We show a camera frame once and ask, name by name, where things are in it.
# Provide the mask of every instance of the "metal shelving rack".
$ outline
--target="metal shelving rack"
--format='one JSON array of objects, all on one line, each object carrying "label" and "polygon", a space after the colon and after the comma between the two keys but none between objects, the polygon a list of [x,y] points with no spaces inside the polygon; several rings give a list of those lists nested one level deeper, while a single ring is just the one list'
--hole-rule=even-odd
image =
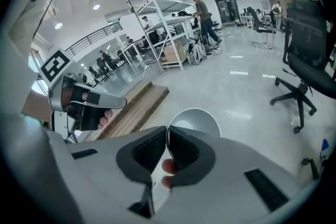
[{"label": "metal shelving rack", "polygon": [[[175,45],[175,40],[181,37],[186,36],[187,39],[189,39],[191,36],[193,36],[193,31],[189,24],[185,24],[185,22],[189,22],[190,19],[193,19],[193,16],[184,16],[184,17],[172,17],[172,18],[165,18],[163,13],[169,12],[180,12],[187,7],[193,6],[190,3],[181,1],[181,0],[150,0],[147,4],[145,5],[132,5],[132,1],[135,2],[140,2],[141,0],[127,0],[130,4],[131,7],[134,9],[134,13],[137,16],[138,21],[140,22],[139,16],[140,15],[145,15],[145,14],[155,14],[157,13],[160,17],[160,21],[153,25],[151,28],[144,30],[145,37],[150,44],[152,51],[154,52],[154,55],[157,59],[157,61],[161,64],[163,68],[170,68],[170,67],[180,67],[181,70],[183,70],[183,61],[185,59],[180,58],[179,53],[177,52],[176,45]],[[184,29],[184,33],[172,36],[171,32],[169,31],[168,25],[175,25],[181,23]],[[165,28],[165,31],[167,32],[167,37],[164,41],[161,41],[157,44],[151,44],[149,38],[148,38],[148,33],[154,30],[157,30],[159,28]],[[171,42],[174,53],[176,55],[177,61],[176,62],[162,62],[160,61],[161,54],[163,52],[164,46],[166,45],[167,42]],[[160,50],[160,54],[157,55],[155,52],[155,47],[162,45],[162,48]]]}]

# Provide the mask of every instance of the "glossy white floor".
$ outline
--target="glossy white floor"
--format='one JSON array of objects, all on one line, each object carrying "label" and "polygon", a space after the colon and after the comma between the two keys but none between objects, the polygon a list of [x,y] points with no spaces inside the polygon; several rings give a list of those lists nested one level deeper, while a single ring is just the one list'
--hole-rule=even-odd
[{"label": "glossy white floor", "polygon": [[[205,109],[217,119],[223,137],[252,147],[292,173],[302,186],[306,185],[311,181],[311,170],[301,166],[302,159],[314,158],[318,162],[324,138],[335,145],[336,101],[315,90],[313,97],[308,92],[318,111],[311,117],[304,105],[305,127],[294,134],[293,128],[299,125],[296,101],[269,104],[272,98],[289,92],[282,85],[275,86],[275,77],[295,86],[300,82],[282,70],[290,71],[282,63],[284,35],[277,33],[273,50],[268,50],[253,47],[250,28],[228,27],[220,34],[223,36],[221,55],[211,56],[199,66],[185,64],[184,71],[170,69],[153,81],[168,86],[170,94],[143,129],[168,125],[177,113],[187,108]],[[260,37],[255,33],[254,38],[265,39],[265,35]],[[169,158],[167,152],[162,159],[165,158]],[[162,174],[158,166],[153,176],[158,179]],[[160,181],[156,184],[156,188],[163,188]],[[162,191],[160,198],[157,197],[159,204],[163,202]]]}]

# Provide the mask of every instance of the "railing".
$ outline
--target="railing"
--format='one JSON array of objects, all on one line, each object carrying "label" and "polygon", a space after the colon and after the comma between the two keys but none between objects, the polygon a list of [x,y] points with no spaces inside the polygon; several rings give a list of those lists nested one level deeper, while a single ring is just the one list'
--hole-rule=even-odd
[{"label": "railing", "polygon": [[119,23],[115,23],[107,27],[101,28],[96,32],[93,32],[90,35],[86,36],[85,38],[82,38],[81,40],[77,41],[71,47],[66,49],[66,52],[68,53],[69,56],[73,57],[82,50],[84,50],[85,48],[89,47],[91,44],[98,41],[99,39],[107,37],[108,35],[116,33],[120,30],[122,30],[122,27]]}]

